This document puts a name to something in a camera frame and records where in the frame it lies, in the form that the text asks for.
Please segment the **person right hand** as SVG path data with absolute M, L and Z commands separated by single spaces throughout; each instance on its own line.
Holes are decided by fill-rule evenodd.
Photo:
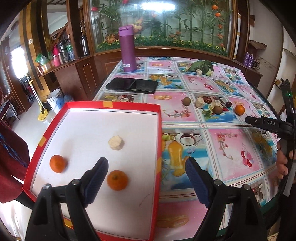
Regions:
M 282 180 L 288 174 L 287 157 L 283 154 L 281 150 L 280 141 L 278 141 L 276 153 L 276 168 L 277 168 L 277 177 L 279 180 Z

